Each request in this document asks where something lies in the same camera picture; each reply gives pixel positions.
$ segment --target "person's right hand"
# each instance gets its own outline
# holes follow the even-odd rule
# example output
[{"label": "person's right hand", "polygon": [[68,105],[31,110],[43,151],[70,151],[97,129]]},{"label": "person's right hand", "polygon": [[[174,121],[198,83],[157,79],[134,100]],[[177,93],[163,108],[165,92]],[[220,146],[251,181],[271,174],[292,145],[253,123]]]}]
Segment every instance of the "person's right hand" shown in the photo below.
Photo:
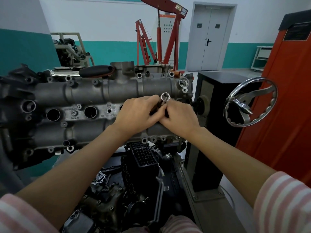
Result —
[{"label": "person's right hand", "polygon": [[159,122],[171,132],[188,140],[193,132],[201,128],[191,105],[172,99],[166,104],[169,118],[163,117]]}]

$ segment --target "door handle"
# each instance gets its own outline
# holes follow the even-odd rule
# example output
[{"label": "door handle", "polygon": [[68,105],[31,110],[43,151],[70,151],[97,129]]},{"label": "door handle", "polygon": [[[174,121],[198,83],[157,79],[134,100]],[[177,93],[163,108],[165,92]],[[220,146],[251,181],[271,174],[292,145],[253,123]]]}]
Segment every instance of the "door handle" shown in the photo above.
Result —
[{"label": "door handle", "polygon": [[206,46],[208,46],[208,43],[211,43],[212,41],[210,41],[210,39],[208,39],[207,40],[207,44],[206,44]]}]

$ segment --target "wall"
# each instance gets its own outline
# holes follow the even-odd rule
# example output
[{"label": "wall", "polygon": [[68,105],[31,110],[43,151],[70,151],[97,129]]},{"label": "wall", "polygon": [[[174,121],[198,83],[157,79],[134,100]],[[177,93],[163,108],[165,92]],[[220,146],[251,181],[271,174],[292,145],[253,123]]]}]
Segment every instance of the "wall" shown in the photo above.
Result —
[{"label": "wall", "polygon": [[34,71],[59,66],[39,0],[0,0],[0,75],[25,63]]},{"label": "wall", "polygon": [[[238,4],[223,68],[249,68],[256,46],[271,46],[285,14],[304,10],[309,0],[172,0],[189,10],[181,22],[179,69],[187,59],[194,1]],[[141,19],[154,41],[157,10],[119,0],[40,0],[51,32],[80,32],[95,64],[137,59],[135,21]],[[140,53],[140,64],[143,63]]]}]

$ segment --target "person's left hand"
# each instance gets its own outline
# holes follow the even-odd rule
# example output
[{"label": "person's left hand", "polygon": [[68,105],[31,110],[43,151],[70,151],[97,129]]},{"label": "person's left hand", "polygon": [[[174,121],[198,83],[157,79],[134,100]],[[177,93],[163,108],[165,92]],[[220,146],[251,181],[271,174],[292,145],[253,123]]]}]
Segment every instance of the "person's left hand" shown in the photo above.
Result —
[{"label": "person's left hand", "polygon": [[159,100],[158,95],[126,100],[113,125],[117,126],[128,137],[151,127],[165,114],[166,105],[163,105],[152,116],[149,115]]}]

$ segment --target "gray door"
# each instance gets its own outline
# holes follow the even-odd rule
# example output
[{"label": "gray door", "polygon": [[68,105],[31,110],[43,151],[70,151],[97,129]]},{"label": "gray door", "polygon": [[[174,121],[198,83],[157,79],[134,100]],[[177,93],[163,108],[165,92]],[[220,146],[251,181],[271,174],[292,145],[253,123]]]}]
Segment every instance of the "gray door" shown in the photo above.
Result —
[{"label": "gray door", "polygon": [[228,8],[195,5],[189,36],[187,71],[217,70],[230,14]]}]

